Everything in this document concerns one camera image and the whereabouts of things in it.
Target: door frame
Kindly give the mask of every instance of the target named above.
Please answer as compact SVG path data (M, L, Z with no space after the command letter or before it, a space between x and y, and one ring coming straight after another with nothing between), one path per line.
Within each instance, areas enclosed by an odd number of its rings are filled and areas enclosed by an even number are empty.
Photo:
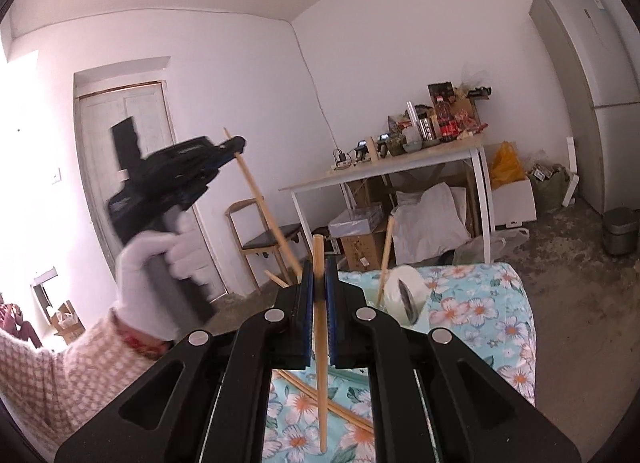
M143 82L120 85L122 80L124 80L124 78L121 77L120 81L118 81L118 77L115 77L113 78L113 82L109 82L109 83L113 83L114 87L105 88L105 89L96 90L96 91L92 90L90 86L85 86L84 88L82 88L81 90L82 94L80 95L76 95L76 90L74 90L74 133L76 135L76 156L78 157L78 167L80 170L80 179L82 181L82 191L84 191L84 199L89 208L89 215L91 216L91 220L94 225L95 234L98 238L98 242L100 243L100 249L104 254L104 258L107 261L107 265L109 266L109 269L111 270L111 274L113 275L114 279L116 275L115 259L111 254L111 250L109 249L109 245L106 240L106 235L104 233L104 230L102 229L100 220L98 219L98 211L97 211L95 201L91 192L90 176L89 176L88 168L84 159L85 149L84 149L84 140L82 139L82 118L80 115L80 100L84 98L88 98L89 96L95 96L98 94L113 93L115 91L124 91L132 88L158 85L160 86L160 90L162 93L162 101L164 103L164 112L166 113L166 118L169 125L169 133L171 134L171 139L173 143L177 143L177 139L175 138L174 122L172 120L171 112L169 111L169 105L167 103L166 80L156 79L156 80L147 80ZM99 84L104 85L104 81L103 80L100 81ZM198 224L200 232L202 233L202 237L204 238L205 244L207 245L207 249L209 250L209 255L211 255L213 265L216 271L218 272L218 277L222 283L223 293L219 297L217 297L217 299L219 299L220 297L229 293L228 285L222 275L222 272L220 271L220 263L218 261L216 254L214 253L211 241L209 239L209 235L206 233L204 226L202 225L202 216L200 215L200 212L196 207L196 205L193 205L193 212L196 216L196 223Z

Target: white door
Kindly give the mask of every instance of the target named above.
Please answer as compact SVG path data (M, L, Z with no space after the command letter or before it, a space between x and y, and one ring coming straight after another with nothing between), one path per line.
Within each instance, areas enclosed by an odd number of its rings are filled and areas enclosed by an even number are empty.
M130 116L138 133L143 157L174 143L164 105L162 84L155 82L82 96L78 100L78 153L81 159L82 183L94 227L111 271L122 244L111 227L106 202L121 188L120 166L116 157L111 127ZM209 270L210 296L225 292L217 269Z

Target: white table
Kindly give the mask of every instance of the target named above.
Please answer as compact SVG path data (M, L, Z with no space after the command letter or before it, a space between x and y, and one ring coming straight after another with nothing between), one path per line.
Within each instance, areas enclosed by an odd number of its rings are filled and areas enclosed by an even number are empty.
M484 261L490 263L491 247L490 233L495 230L494 223L494 202L492 199L491 185L489 181L489 169L484 155L484 146L482 143L482 135L476 135L471 138L462 139L460 141L452 141L443 143L434 147L422 149L411 154L402 154L402 156L387 156L378 162L358 163L345 170L330 170L319 175L317 178L285 187L281 191L289 191L293 204L296 206L300 223L305 233L306 240L310 245L313 244L311 229L297 194L299 192L307 192L324 187L339 185L342 188L347 206L350 206L347 187L345 183L366 179L373 176L392 174L394 172L402 172L414 168L427 167L447 163L449 161L458 161L470 159L476 176L476 187L478 188L478 200L480 203L480 217L482 221L482 236L484 242Z

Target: chair seat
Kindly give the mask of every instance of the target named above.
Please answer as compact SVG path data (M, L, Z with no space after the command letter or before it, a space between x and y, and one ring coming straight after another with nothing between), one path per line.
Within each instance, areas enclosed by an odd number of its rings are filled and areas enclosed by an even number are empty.
M302 224L300 223L285 224L284 226L281 226L280 229L282 231L282 235L285 236L285 238L290 239L291 237L300 233L300 231L302 230ZM242 249L243 250L269 249L269 248L276 247L277 245L278 245L278 240L273 235L273 232L271 232L270 230L267 230L266 232L260 234L258 237L255 237L255 239L252 239L249 242L244 243L244 245L242 245Z

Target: stool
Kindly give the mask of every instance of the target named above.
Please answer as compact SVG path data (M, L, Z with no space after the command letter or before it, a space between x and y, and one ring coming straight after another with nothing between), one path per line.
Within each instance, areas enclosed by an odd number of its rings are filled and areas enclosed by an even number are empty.
M242 241L240 240L240 236L238 235L238 230L236 229L236 224L234 223L232 214L234 214L235 212L239 212L243 208L250 207L251 205L255 205L256 208L258 209L258 214L260 215L260 221L264 226L264 232L261 233L259 236L254 237L254 239L251 239L250 241L247 241L246 243L243 244ZM287 269L287 265L285 265L284 260L282 259L282 255L280 253L280 246L278 245L278 240L275 238L275 236L269 229L267 220L265 219L262 213L262 210L258 206L255 198L244 199L242 201L233 203L229 208L226 209L225 216L229 220L229 224L231 225L231 231L233 231L234 239L236 240L236 246L238 247L238 250L240 250L240 253L242 255L242 258L244 259L244 263L246 267L249 269L249 272L254 278L255 287L257 289L260 289L260 287L258 286L258 281L255 278L254 271L251 269L251 265L249 265L249 259L247 258L247 256L251 253L257 253L258 255L261 253L265 259L269 256L270 253L273 253L273 256L275 257L276 262L278 263L278 267L280 268L280 271L282 272L282 276L284 277L285 281L287 281L287 283L290 284L291 286L295 284L291 280L289 270ZM302 224L300 223L285 224L284 226L280 227L280 230L282 231L282 235L285 237L285 239L287 239L287 241L293 241L294 243L298 243L302 238L302 242L304 243L306 248L306 253L308 254L310 259L312 258L311 249L309 245L306 243L306 240L302 231Z

